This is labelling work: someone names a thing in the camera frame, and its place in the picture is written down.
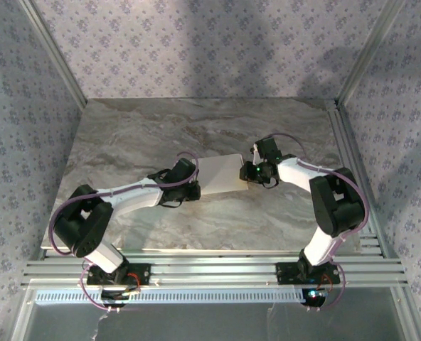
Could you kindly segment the white paper box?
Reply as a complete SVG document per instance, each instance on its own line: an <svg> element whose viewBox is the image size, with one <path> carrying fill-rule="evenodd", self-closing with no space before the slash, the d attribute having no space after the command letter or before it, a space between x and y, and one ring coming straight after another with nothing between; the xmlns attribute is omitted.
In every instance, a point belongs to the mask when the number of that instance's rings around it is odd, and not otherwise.
<svg viewBox="0 0 421 341"><path fill-rule="evenodd" d="M202 195L213 195L248 189L240 179L243 157L239 153L198 159L198 183Z"/></svg>

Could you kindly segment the aluminium mounting rail bed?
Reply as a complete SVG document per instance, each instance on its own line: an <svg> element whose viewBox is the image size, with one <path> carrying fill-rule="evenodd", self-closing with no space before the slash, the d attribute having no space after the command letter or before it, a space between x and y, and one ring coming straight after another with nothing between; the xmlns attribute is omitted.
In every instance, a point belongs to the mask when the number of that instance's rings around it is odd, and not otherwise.
<svg viewBox="0 0 421 341"><path fill-rule="evenodd" d="M165 250L129 251L131 263L150 264L149 285L152 288L222 288L273 287L277 284L275 265L296 262L288 252L260 250ZM399 259L380 254L338 256L335 259L346 275L349 287L406 286L407 277ZM76 286L83 261L57 256L47 251L44 259L29 261L21 283L36 286Z"/></svg>

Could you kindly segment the aluminium side rail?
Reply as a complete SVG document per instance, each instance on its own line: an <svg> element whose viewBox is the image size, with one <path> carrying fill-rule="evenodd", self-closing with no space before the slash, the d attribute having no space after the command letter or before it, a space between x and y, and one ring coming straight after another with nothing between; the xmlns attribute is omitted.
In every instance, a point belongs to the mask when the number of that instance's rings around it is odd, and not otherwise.
<svg viewBox="0 0 421 341"><path fill-rule="evenodd" d="M363 250L376 249L380 256L390 257L389 245L385 241L383 230L380 228L375 206L373 203L373 194L370 184L366 177L366 171L362 161L359 158L356 140L353 137L351 125L344 110L340 110L333 100L327 100L326 110L329 114L331 127L333 129L336 145L339 150L339 157L343 166L350 168L356 179L359 188L366 195L369 203L369 218L365 227L358 233L360 238L371 237L377 241L377 245L372 247L363 247Z"/></svg>

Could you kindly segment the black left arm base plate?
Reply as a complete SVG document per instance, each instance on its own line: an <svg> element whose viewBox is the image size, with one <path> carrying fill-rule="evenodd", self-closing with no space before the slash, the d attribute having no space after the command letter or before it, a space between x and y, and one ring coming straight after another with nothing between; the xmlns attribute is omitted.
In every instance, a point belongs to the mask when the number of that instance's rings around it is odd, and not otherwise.
<svg viewBox="0 0 421 341"><path fill-rule="evenodd" d="M145 286L149 284L151 264L123 263L112 273L104 272L99 266L91 266L87 275L89 285Z"/></svg>

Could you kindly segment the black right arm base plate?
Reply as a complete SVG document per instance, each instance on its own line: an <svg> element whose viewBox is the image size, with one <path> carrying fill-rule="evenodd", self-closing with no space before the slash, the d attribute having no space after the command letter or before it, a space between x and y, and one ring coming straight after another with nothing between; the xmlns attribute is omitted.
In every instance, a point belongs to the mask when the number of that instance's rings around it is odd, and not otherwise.
<svg viewBox="0 0 421 341"><path fill-rule="evenodd" d="M329 262L320 266L306 266L302 262L279 262L275 264L277 283L281 285L340 284L336 265Z"/></svg>

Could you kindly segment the aluminium corner post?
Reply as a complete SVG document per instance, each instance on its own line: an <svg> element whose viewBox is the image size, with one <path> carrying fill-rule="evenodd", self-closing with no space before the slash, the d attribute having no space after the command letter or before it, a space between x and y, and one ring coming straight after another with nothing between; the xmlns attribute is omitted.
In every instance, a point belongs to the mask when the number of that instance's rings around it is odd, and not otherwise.
<svg viewBox="0 0 421 341"><path fill-rule="evenodd" d="M370 31L361 51L358 53L356 61L346 78L338 97L336 106L338 109L344 107L353 93L356 91L364 73L373 61L379 47L382 45L390 28L395 23L396 17L401 12L406 0L386 0L380 11L373 28Z"/></svg>
<svg viewBox="0 0 421 341"><path fill-rule="evenodd" d="M38 36L41 45L54 64L58 74L62 78L76 105L83 111L87 105L87 98L83 94L78 81L69 68L64 54L56 43L46 21L43 19L34 0L16 0L22 11L26 14L31 26Z"/></svg>

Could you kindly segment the aluminium frame rail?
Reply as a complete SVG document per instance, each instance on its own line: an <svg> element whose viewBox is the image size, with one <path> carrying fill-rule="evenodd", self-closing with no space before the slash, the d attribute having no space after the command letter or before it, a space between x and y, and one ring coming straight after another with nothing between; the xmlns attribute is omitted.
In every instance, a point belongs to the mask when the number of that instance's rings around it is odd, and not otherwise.
<svg viewBox="0 0 421 341"><path fill-rule="evenodd" d="M421 341L421 318L409 287L390 289L406 341Z"/></svg>
<svg viewBox="0 0 421 341"><path fill-rule="evenodd" d="M36 289L27 288L21 300L9 341L23 341L35 303L35 297Z"/></svg>

